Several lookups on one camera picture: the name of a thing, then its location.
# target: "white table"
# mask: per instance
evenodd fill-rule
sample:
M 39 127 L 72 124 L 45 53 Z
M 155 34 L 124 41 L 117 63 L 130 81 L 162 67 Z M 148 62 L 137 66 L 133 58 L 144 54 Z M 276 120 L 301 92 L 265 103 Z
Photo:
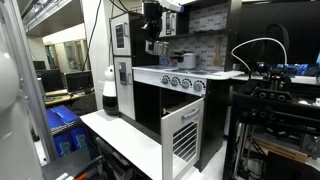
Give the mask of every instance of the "white table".
M 162 180 L 161 145 L 121 118 L 108 116 L 104 110 L 81 116 L 82 121 L 152 179 Z M 184 180 L 207 180 L 192 167 Z

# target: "stove knob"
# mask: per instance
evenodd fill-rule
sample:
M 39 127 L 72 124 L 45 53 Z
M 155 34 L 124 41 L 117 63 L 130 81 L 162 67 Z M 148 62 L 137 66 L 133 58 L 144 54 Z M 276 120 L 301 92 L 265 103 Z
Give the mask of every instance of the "stove knob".
M 188 89 L 189 88 L 189 82 L 188 81 L 182 81 L 181 86 L 183 89 Z
M 174 86 L 174 87 L 178 86 L 178 84 L 179 84 L 178 79 L 175 79 L 175 78 L 172 79 L 171 82 L 170 82 L 170 84 L 171 84 L 172 86 Z
M 197 82 L 193 85 L 193 89 L 196 91 L 196 92 L 201 92 L 202 91 L 202 84 L 200 82 Z
M 169 83 L 169 78 L 168 77 L 163 77 L 161 82 L 162 82 L 162 84 L 168 84 Z

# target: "oven door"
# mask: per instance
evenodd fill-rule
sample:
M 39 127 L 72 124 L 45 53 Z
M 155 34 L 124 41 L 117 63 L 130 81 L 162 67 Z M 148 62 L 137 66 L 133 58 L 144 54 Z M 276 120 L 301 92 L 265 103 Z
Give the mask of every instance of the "oven door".
M 181 179 L 199 160 L 203 111 L 202 97 L 161 119 L 162 179 Z

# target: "office desk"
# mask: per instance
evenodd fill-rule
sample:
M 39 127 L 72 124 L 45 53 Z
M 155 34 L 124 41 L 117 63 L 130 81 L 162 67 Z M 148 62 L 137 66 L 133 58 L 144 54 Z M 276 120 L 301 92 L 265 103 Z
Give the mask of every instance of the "office desk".
M 63 104 L 63 103 L 69 102 L 69 101 L 76 101 L 76 100 L 83 98 L 83 97 L 92 96 L 94 94 L 95 93 L 85 94 L 85 95 L 75 94 L 72 98 L 70 98 L 69 95 L 64 95 L 64 96 L 60 96 L 60 98 L 55 99 L 53 101 L 45 102 L 45 105 L 46 106 L 60 105 L 60 104 Z

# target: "white cable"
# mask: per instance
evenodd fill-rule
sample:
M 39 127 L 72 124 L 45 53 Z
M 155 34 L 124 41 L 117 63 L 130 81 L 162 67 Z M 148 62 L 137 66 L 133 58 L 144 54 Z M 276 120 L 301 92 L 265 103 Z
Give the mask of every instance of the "white cable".
M 244 43 L 236 46 L 235 48 L 233 48 L 232 51 L 231 51 L 231 54 L 232 54 L 233 57 L 235 57 L 235 58 L 237 58 L 239 61 L 241 61 L 241 62 L 248 68 L 249 71 L 251 71 L 251 69 L 249 68 L 248 64 L 245 63 L 245 62 L 244 62 L 242 59 L 240 59 L 238 56 L 236 56 L 235 54 L 233 54 L 233 52 L 234 52 L 236 49 L 238 49 L 239 47 L 241 47 L 241 46 L 243 46 L 243 45 L 245 45 L 245 44 L 248 44 L 248 43 L 251 43 L 251 42 L 255 42 L 255 41 L 262 41 L 262 40 L 274 41 L 274 42 L 278 43 L 278 44 L 281 46 L 281 48 L 282 48 L 282 50 L 283 50 L 283 54 L 284 54 L 284 65 L 286 66 L 286 65 L 287 65 L 287 62 L 288 62 L 286 49 L 284 48 L 283 44 L 281 44 L 281 42 L 279 42 L 278 40 L 273 39 L 273 38 L 267 38 L 267 37 L 266 37 L 266 38 L 257 38 L 257 39 L 252 39 L 252 40 L 246 41 L 246 42 L 244 42 Z

